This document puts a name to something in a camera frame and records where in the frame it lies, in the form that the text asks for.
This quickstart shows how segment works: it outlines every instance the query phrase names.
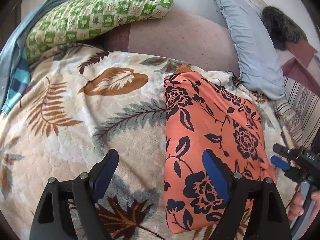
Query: fleece blanket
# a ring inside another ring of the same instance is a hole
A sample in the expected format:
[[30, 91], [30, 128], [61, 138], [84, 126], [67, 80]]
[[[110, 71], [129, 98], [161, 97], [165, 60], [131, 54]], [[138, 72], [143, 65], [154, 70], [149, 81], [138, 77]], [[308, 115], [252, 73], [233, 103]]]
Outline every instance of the fleece blanket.
[[[163, 204], [164, 78], [186, 66], [256, 104], [268, 157], [274, 143], [283, 144], [265, 97], [249, 92], [230, 72], [205, 72], [170, 58], [108, 53], [84, 44], [57, 46], [31, 66], [25, 95], [8, 116], [0, 116], [0, 209], [21, 240], [28, 239], [48, 178], [74, 179], [111, 148], [119, 152], [119, 165], [96, 207], [114, 239], [209, 238], [214, 226], [171, 233]], [[294, 186], [279, 177], [287, 204]], [[78, 237], [86, 239], [71, 200], [70, 211]], [[236, 239], [242, 238], [249, 217], [246, 210]]]

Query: finger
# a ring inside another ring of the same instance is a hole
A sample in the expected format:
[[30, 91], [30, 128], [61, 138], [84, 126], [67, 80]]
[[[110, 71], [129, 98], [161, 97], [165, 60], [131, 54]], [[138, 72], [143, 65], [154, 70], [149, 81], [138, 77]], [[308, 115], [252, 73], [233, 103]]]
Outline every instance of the finger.
[[320, 201], [320, 190], [313, 192], [311, 194], [311, 199], [314, 201]]
[[291, 211], [288, 212], [288, 219], [290, 221], [294, 221], [298, 218], [298, 216], [296, 214], [293, 214]]
[[296, 204], [296, 205], [298, 205], [298, 206], [302, 206], [302, 205], [303, 205], [304, 199], [303, 199], [303, 197], [301, 196], [300, 193], [299, 193], [299, 194], [296, 194], [296, 195], [294, 196], [293, 203]]
[[302, 206], [291, 204], [290, 205], [290, 212], [297, 215], [297, 216], [301, 216], [303, 214], [304, 210], [303, 210]]

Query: blue plaid fabric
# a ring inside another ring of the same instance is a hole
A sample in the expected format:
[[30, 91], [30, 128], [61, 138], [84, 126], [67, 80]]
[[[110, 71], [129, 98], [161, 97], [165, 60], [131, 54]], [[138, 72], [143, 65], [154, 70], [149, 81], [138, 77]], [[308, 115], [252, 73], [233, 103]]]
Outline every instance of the blue plaid fabric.
[[14, 105], [22, 98], [23, 92], [30, 82], [29, 64], [27, 61], [26, 49], [23, 49], [22, 58], [14, 72], [12, 84], [8, 90], [7, 99], [1, 111], [9, 114]]
[[46, 0], [13, 31], [0, 53], [0, 105], [8, 115], [30, 82], [25, 42], [29, 31], [49, 11], [67, 0]]

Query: pillow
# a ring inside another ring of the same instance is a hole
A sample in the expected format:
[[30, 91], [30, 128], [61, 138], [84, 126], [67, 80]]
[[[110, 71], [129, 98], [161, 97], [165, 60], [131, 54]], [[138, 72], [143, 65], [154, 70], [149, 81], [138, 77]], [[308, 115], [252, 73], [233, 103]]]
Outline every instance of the pillow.
[[265, 152], [262, 117], [250, 100], [193, 71], [165, 77], [164, 94], [163, 201], [169, 230], [177, 234], [219, 222], [231, 197], [221, 167], [247, 179], [276, 181]]
[[283, 98], [283, 73], [272, 40], [258, 14], [243, 0], [215, 1], [236, 48], [243, 85], [270, 99]]
[[310, 148], [320, 128], [319, 97], [291, 78], [285, 78], [285, 88], [285, 98], [275, 102], [278, 118], [298, 147]]
[[[173, 58], [206, 71], [225, 70], [240, 75], [238, 56], [227, 28], [176, 7], [162, 20], [133, 22], [104, 36], [105, 51]], [[174, 67], [166, 70], [175, 72]]]
[[58, 44], [81, 41], [114, 27], [148, 18], [162, 18], [173, 0], [71, 0], [43, 16], [30, 31], [29, 62]]

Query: brown leaf print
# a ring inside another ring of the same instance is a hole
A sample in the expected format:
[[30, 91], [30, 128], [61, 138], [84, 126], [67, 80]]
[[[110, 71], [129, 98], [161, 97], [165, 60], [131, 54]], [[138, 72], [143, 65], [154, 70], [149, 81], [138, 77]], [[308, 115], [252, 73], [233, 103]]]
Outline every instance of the brown leaf print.
[[148, 200], [145, 200], [141, 203], [139, 203], [137, 200], [134, 200], [131, 206], [127, 204], [127, 211], [123, 210], [119, 205], [117, 195], [115, 195], [113, 198], [107, 197], [107, 200], [114, 213], [105, 209], [100, 204], [98, 204], [99, 208], [97, 209], [97, 212], [102, 223], [106, 226], [108, 232], [111, 233], [114, 240], [122, 236], [122, 239], [131, 239], [136, 228], [141, 228], [150, 232], [157, 238], [164, 240], [164, 238], [158, 235], [156, 232], [153, 232], [152, 230], [141, 225], [145, 216], [149, 213], [151, 206], [153, 206], [153, 204], [150, 204], [145, 207], [145, 204]]
[[180, 75], [182, 73], [191, 72], [192, 70], [190, 67], [191, 67], [190, 64], [181, 63], [179, 66], [177, 66], [174, 74]]
[[79, 69], [79, 73], [81, 75], [83, 75], [84, 72], [84, 68], [91, 65], [91, 64], [95, 64], [95, 63], [99, 63], [101, 59], [103, 59], [105, 56], [108, 56], [109, 52], [98, 52], [96, 55], [91, 56], [87, 61], [81, 63], [81, 65], [78, 67]]
[[242, 217], [240, 226], [239, 226], [238, 231], [237, 231], [237, 234], [239, 234], [240, 236], [244, 236], [245, 230], [246, 230], [246, 228], [248, 226], [250, 213], [251, 213], [250, 209], [247, 209], [247, 210], [244, 211], [244, 215]]
[[195, 231], [195, 234], [193, 235], [192, 240], [195, 240], [195, 239], [198, 237], [198, 235], [199, 235], [199, 233], [201, 232], [201, 230], [202, 230], [202, 228], [198, 228], [198, 229]]
[[112, 67], [89, 81], [78, 93], [84, 92], [88, 96], [123, 95], [143, 87], [147, 82], [147, 75], [133, 73], [131, 68]]
[[146, 65], [146, 66], [159, 66], [159, 65], [164, 65], [162, 69], [155, 70], [155, 72], [175, 72], [181, 68], [190, 68], [190, 64], [187, 62], [175, 60], [172, 58], [166, 58], [166, 57], [149, 57], [145, 59], [144, 61], [140, 62], [141, 65]]
[[266, 101], [268, 101], [268, 98], [265, 94], [260, 94], [260, 93], [256, 93], [256, 92], [251, 92], [252, 95], [254, 95], [257, 99], [256, 102], [257, 103], [264, 103]]
[[7, 152], [13, 146], [15, 146], [18, 143], [18, 141], [19, 137], [14, 137], [0, 149], [0, 190], [5, 199], [11, 190], [12, 184], [12, 174], [10, 166], [13, 165], [16, 161], [20, 161], [23, 159], [23, 156], [21, 155], [11, 154]]
[[242, 81], [241, 81], [240, 79], [238, 79], [238, 78], [235, 76], [235, 74], [233, 74], [233, 76], [232, 76], [232, 83], [233, 83], [236, 87], [238, 87], [238, 86], [241, 85]]
[[204, 232], [204, 235], [203, 235], [203, 240], [208, 240], [210, 238], [210, 235], [211, 235], [211, 232], [212, 232], [212, 228], [213, 228], [213, 225], [211, 226], [208, 226]]
[[61, 104], [63, 96], [60, 94], [66, 92], [63, 88], [67, 87], [66, 82], [50, 83], [47, 78], [48, 86], [42, 90], [30, 108], [28, 127], [30, 131], [34, 131], [36, 136], [38, 133], [50, 136], [53, 132], [56, 136], [59, 135], [58, 126], [73, 126], [82, 121], [65, 118], [67, 114], [63, 111]]
[[1, 189], [5, 190], [8, 185], [7, 167], [5, 167], [5, 166], [2, 166], [2, 168], [1, 168], [0, 182], [1, 182]]

